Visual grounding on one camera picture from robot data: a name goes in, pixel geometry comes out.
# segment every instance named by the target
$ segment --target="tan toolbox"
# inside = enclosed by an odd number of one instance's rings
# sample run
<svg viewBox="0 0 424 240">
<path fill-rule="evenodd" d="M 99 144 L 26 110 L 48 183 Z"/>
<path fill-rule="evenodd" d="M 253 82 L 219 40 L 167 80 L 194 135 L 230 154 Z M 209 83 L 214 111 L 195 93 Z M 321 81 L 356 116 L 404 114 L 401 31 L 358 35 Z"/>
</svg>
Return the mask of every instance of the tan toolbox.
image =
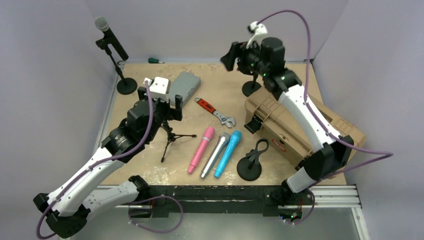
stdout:
<svg viewBox="0 0 424 240">
<path fill-rule="evenodd" d="M 325 119 L 342 136 L 350 135 L 355 146 L 361 147 L 365 143 L 365 135 L 354 125 L 312 96 L 309 97 Z M 246 124 L 260 126 L 256 133 L 261 138 L 268 139 L 270 145 L 296 169 L 305 157 L 313 153 L 311 143 L 295 117 L 284 105 L 275 100 L 273 95 L 264 87 L 261 87 L 246 99 L 244 108 L 246 110 Z M 352 150 L 349 160 L 355 153 L 356 150 Z"/>
</svg>

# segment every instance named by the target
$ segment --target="screwdriver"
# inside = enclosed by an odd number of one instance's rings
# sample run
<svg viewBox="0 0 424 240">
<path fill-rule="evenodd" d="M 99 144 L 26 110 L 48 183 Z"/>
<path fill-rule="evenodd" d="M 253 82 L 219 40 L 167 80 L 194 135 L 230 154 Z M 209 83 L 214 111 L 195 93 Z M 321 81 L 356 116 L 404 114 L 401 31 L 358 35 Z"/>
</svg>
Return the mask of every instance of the screwdriver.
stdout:
<svg viewBox="0 0 424 240">
<path fill-rule="evenodd" d="M 163 61 L 159 61 L 158 59 L 153 58 L 153 57 L 151 57 L 151 58 L 148 59 L 148 63 L 149 64 L 164 64 Z"/>
</svg>

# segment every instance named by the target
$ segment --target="wooden tabletop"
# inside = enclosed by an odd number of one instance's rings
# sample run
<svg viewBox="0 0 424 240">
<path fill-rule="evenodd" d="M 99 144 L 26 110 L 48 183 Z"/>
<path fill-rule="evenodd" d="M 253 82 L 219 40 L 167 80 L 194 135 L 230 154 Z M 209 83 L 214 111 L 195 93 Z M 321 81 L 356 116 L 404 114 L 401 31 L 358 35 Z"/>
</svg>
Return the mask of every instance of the wooden tabletop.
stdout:
<svg viewBox="0 0 424 240">
<path fill-rule="evenodd" d="M 287 64 L 299 78 L 305 80 L 305 64 Z M 262 174 L 255 181 L 245 181 L 241 179 L 236 170 L 237 163 L 251 149 L 259 137 L 251 134 L 244 128 L 246 110 L 246 97 L 242 93 L 242 85 L 252 79 L 251 76 L 244 75 L 238 71 L 227 72 L 219 63 L 184 63 L 184 64 L 145 64 L 127 63 L 124 66 L 123 74 L 138 82 L 138 86 L 143 86 L 144 78 L 163 77 L 173 81 L 181 72 L 187 71 L 201 79 L 201 85 L 194 96 L 188 100 L 183 107 L 182 121 L 170 121 L 169 125 L 175 134 L 196 134 L 196 138 L 183 137 L 172 142 L 166 152 L 165 161 L 161 162 L 162 154 L 167 143 L 167 134 L 163 129 L 159 129 L 154 140 L 145 146 L 145 150 L 137 154 L 132 160 L 122 168 L 115 171 L 103 181 L 103 185 L 119 185 L 132 175 L 140 175 L 149 185 L 280 185 L 281 182 L 293 175 L 296 170 L 286 159 L 284 159 L 275 149 L 269 147 L 260 156 L 259 162 L 262 165 Z M 308 93 L 322 102 L 320 90 L 315 78 L 314 70 L 309 70 L 310 83 Z M 201 97 L 214 106 L 219 112 L 227 117 L 235 118 L 235 127 L 228 128 L 221 125 L 218 118 L 204 110 L 195 101 L 195 97 Z M 127 111 L 138 101 L 137 92 L 130 95 L 117 94 L 112 104 L 108 130 L 116 128 L 122 119 L 126 118 Z M 207 127 L 215 128 L 215 135 L 210 141 L 199 165 L 193 174 L 188 174 L 187 169 L 193 154 L 198 148 L 202 135 Z M 218 158 L 209 175 L 202 179 L 200 173 L 211 154 L 218 137 L 221 133 L 231 134 L 238 130 L 242 133 L 241 141 L 235 149 L 225 172 L 220 178 L 214 177 L 214 172 L 218 166 Z M 344 175 L 339 175 L 333 179 L 327 179 L 321 185 L 345 185 Z"/>
</svg>

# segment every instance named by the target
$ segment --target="gray box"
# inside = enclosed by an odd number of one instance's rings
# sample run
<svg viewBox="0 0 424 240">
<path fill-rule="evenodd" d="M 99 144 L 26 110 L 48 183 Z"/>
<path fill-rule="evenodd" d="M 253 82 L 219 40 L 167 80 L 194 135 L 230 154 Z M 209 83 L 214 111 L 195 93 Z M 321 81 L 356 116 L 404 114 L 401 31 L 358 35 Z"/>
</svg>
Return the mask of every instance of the gray box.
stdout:
<svg viewBox="0 0 424 240">
<path fill-rule="evenodd" d="M 175 105 L 175 95 L 182 96 L 182 106 L 186 105 L 187 101 L 195 94 L 199 88 L 201 80 L 189 72 L 183 71 L 172 82 L 169 90 L 169 100 Z"/>
</svg>

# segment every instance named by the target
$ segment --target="adjustable wrench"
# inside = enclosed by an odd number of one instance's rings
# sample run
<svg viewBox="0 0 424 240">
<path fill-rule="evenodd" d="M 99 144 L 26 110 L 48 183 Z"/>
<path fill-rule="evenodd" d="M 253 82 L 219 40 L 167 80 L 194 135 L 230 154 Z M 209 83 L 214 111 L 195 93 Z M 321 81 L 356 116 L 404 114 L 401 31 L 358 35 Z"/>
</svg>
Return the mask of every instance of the adjustable wrench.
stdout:
<svg viewBox="0 0 424 240">
<path fill-rule="evenodd" d="M 195 97 L 194 101 L 198 103 L 200 106 L 202 106 L 204 109 L 206 109 L 206 111 L 215 115 L 221 122 L 221 125 L 225 124 L 228 128 L 232 128 L 236 125 L 236 120 L 233 117 L 222 115 L 212 105 L 210 105 L 207 101 L 203 100 L 202 98 Z"/>
</svg>

